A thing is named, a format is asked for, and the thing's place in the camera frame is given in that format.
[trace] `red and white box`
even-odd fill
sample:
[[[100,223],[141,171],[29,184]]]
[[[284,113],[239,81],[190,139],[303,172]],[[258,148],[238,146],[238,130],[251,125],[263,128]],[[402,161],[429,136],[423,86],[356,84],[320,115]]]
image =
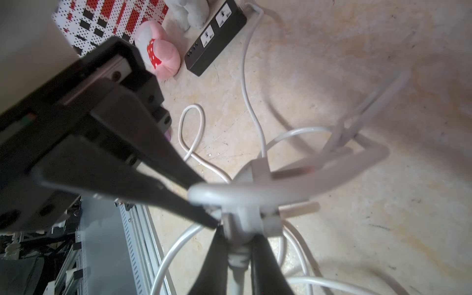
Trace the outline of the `red and white box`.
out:
[[[163,0],[61,0],[52,19],[79,56],[111,36],[133,44],[133,31],[146,20],[162,24],[168,7]]]

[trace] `pink plush toy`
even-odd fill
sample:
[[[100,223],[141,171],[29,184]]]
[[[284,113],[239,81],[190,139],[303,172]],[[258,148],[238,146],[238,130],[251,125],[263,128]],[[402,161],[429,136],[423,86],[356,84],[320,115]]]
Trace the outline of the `pink plush toy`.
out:
[[[177,73],[180,55],[157,21],[146,21],[138,27],[135,31],[135,44],[147,68],[158,80],[169,79]]]

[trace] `black power strip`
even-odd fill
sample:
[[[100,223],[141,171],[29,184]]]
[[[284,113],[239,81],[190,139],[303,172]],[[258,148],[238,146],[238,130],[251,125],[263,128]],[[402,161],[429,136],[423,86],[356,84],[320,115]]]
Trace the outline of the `black power strip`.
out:
[[[234,0],[227,0],[185,54],[187,69],[200,76],[244,27],[247,18]]]

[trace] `concrete floor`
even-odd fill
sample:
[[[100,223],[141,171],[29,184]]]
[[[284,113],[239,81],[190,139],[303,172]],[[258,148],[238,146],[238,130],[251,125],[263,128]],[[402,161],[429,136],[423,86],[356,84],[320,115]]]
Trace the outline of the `concrete floor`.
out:
[[[267,140],[294,127],[332,125],[397,69],[412,70],[409,85],[363,131],[388,146],[390,157],[314,198],[317,212],[289,219],[312,252],[317,275],[386,295],[471,294],[472,2],[258,3],[267,16],[247,53],[246,81]],[[160,84],[175,133],[185,106],[204,108],[206,129],[198,153],[232,177],[259,152],[238,70],[255,17],[250,15],[201,77],[183,65]],[[182,35],[171,13],[164,27],[182,54],[199,34],[190,29]],[[198,115],[190,112],[184,123],[188,143],[197,128]],[[327,137],[302,136],[276,146],[269,152],[271,168],[319,149]],[[172,143],[183,155],[176,136]],[[188,164],[209,182],[221,181],[193,159]],[[151,211],[166,251],[190,223]],[[211,238],[209,230],[199,233],[171,265],[179,295],[192,286]],[[290,250],[283,270],[297,265]],[[303,294],[304,286],[294,289]],[[314,291],[325,294],[318,287]]]

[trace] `stuffed toy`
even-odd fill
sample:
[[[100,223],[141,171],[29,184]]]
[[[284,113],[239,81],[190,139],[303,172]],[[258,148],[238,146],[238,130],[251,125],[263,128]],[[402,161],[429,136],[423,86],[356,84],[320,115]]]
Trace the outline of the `stuffed toy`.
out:
[[[180,55],[157,21],[145,21],[138,27],[135,31],[135,44],[148,70],[158,80],[167,80],[177,73]]]
[[[164,0],[174,14],[178,26],[186,31],[190,26],[202,29],[210,15],[207,0]]]

